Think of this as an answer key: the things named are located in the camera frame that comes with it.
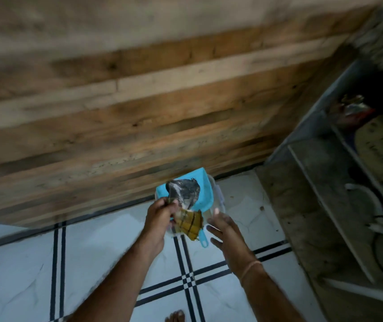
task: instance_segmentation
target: tile floor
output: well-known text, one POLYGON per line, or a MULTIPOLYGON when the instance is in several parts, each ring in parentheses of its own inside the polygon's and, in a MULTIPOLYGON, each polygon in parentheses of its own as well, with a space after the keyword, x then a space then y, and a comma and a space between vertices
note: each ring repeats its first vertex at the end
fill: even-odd
MULTIPOLYGON (((225 197, 227 213, 268 273, 308 322, 324 322, 254 172, 217 184, 225 197)), ((143 203, 1 246, 0 322, 66 319, 133 243, 149 205, 143 203)), ((131 321, 164 321, 178 309, 184 310, 187 322, 255 321, 245 293, 216 247, 210 243, 204 249, 199 242, 167 234, 131 321)))

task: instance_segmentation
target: forearm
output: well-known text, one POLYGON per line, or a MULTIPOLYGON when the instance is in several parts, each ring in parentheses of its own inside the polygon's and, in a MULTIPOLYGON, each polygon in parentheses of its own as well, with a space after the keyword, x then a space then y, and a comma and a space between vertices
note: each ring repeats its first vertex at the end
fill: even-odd
POLYGON ((153 260, 151 244, 138 238, 69 321, 129 321, 153 260))
POLYGON ((304 322, 262 265, 248 271, 242 286, 258 322, 304 322))

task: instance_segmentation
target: blue dustpan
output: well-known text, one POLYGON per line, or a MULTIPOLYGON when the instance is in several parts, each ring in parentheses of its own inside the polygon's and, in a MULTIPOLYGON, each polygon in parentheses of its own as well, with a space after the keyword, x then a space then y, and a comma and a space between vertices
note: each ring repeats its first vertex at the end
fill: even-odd
MULTIPOLYGON (((187 173, 183 176, 180 176, 176 179, 192 179, 194 178, 199 186, 200 186, 200 193, 199 198, 194 204, 194 206, 191 208, 193 211, 202 211, 205 212, 211 208, 211 206, 214 203, 214 194, 213 189, 211 187, 210 180, 208 179, 208 175, 205 171, 205 168, 199 168, 197 170, 194 170, 193 172, 187 173)), ((166 191, 165 184, 162 184, 156 188, 156 195, 157 198, 161 197, 167 197, 169 196, 169 193, 166 191)), ((206 239, 205 233, 203 230, 200 230, 199 232, 199 240, 203 247, 208 247, 209 243, 206 239)))

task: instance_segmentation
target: wooden wall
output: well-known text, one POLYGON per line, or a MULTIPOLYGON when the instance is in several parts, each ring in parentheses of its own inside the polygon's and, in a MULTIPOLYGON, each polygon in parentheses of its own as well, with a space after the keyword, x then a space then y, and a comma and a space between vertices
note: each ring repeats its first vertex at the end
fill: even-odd
POLYGON ((73 0, 16 1, 0 17, 0 223, 25 227, 264 161, 354 59, 339 46, 379 2, 83 0, 76 16, 73 0), (118 23, 112 2, 135 12, 118 23))

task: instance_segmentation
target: bare foot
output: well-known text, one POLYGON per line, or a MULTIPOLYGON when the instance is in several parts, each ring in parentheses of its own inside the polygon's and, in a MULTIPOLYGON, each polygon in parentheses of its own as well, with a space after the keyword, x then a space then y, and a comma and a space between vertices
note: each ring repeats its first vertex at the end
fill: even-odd
POLYGON ((165 322, 184 322, 185 321, 185 315, 182 310, 173 312, 169 317, 165 319, 165 322))

